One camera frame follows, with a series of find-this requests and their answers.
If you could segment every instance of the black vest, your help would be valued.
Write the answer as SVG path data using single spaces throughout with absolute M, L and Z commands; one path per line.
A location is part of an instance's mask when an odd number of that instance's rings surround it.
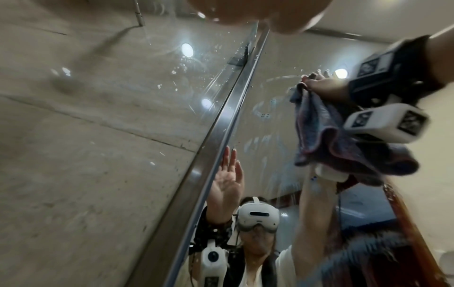
M 275 254 L 268 256 L 262 265 L 262 285 L 263 287 L 277 287 L 276 277 L 276 258 Z M 246 261 L 244 259 L 243 248 L 237 248 L 228 255 L 228 269 L 224 278 L 223 287 L 238 287 L 243 279 Z

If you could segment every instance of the white device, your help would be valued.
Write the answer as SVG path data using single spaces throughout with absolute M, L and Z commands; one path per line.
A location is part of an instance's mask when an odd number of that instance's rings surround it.
M 253 200 L 238 208 L 236 226 L 240 231 L 247 232 L 260 224 L 267 232 L 275 233 L 279 225 L 279 209 L 260 202 L 257 197 L 253 197 Z
M 428 114 L 390 95 L 383 106 L 351 114 L 344 130 L 360 141 L 404 144 L 419 139 L 429 123 Z
M 315 166 L 315 174 L 321 178 L 337 182 L 337 183 L 344 183 L 349 178 L 349 174 L 342 173 L 333 169 L 330 166 L 317 164 Z
M 216 247 L 215 240 L 208 240 L 200 262 L 199 287 L 222 287 L 227 273 L 228 252 Z

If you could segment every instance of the white vr headset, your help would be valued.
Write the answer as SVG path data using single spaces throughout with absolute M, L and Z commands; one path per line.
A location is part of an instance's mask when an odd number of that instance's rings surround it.
M 261 225 L 269 233 L 275 233 L 279 225 L 279 209 L 253 197 L 254 202 L 245 203 L 238 208 L 236 226 L 240 231 L 251 231 Z

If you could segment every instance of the hand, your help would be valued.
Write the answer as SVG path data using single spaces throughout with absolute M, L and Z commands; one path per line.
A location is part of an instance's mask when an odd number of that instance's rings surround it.
M 316 24 L 332 0 L 188 0 L 208 19 L 226 25 L 266 20 L 278 33 L 294 33 Z
M 323 74 L 317 70 L 316 75 L 315 80 L 303 75 L 301 81 L 306 84 L 308 90 L 314 91 L 324 101 L 352 103 L 348 81 L 337 78 L 335 74 L 330 76 L 329 70 Z
M 226 147 L 221 165 L 211 185 L 207 198 L 207 221 L 222 224 L 232 218 L 244 193 L 244 175 L 240 162 L 236 160 L 236 149 Z

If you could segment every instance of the blue cloth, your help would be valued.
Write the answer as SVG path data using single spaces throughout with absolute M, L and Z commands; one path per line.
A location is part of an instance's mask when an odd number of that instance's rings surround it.
M 419 163 L 402 144 L 365 143 L 352 138 L 343 124 L 355 110 L 325 103 L 304 88 L 299 83 L 290 98 L 295 104 L 299 139 L 295 165 L 321 163 L 372 186 L 382 185 L 385 175 L 409 175 L 418 170 Z

